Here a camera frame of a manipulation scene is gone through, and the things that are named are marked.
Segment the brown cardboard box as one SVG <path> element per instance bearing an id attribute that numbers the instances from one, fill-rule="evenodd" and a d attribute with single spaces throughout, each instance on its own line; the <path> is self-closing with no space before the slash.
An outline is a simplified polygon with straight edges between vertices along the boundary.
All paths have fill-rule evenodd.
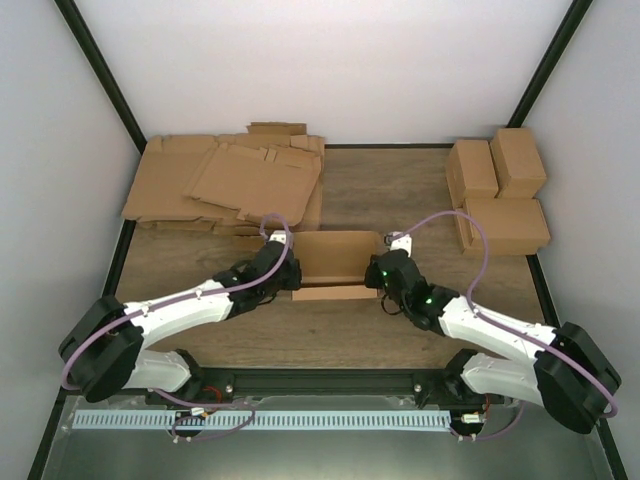
<path id="1" fill-rule="evenodd" d="M 382 245 L 373 231 L 310 231 L 294 234 L 293 251 L 301 268 L 301 288 L 293 301 L 375 299 L 378 291 L 364 285 L 372 255 Z"/>

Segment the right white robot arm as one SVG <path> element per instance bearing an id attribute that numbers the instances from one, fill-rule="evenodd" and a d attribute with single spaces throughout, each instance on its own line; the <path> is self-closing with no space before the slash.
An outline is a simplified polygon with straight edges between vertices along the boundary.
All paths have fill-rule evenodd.
<path id="1" fill-rule="evenodd" d="M 444 389 L 451 400 L 510 397 L 543 407 L 581 434 L 617 414 L 614 395 L 621 377 L 582 327 L 528 323 L 479 306 L 428 282 L 403 249 L 372 256 L 364 282 L 382 291 L 415 327 L 479 346 L 450 362 L 454 371 L 445 376 Z"/>

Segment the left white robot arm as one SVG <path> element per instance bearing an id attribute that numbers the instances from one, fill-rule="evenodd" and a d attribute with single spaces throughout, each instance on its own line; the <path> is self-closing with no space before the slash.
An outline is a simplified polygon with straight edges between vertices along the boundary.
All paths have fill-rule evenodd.
<path id="1" fill-rule="evenodd" d="M 230 320 L 301 286 L 302 273 L 285 242 L 267 241 L 248 261 L 183 292 L 121 303 L 96 300 L 59 346 L 62 385 L 92 403 L 122 390 L 149 389 L 179 402 L 196 402 L 204 373 L 184 349 L 157 352 L 154 345 L 183 331 Z"/>

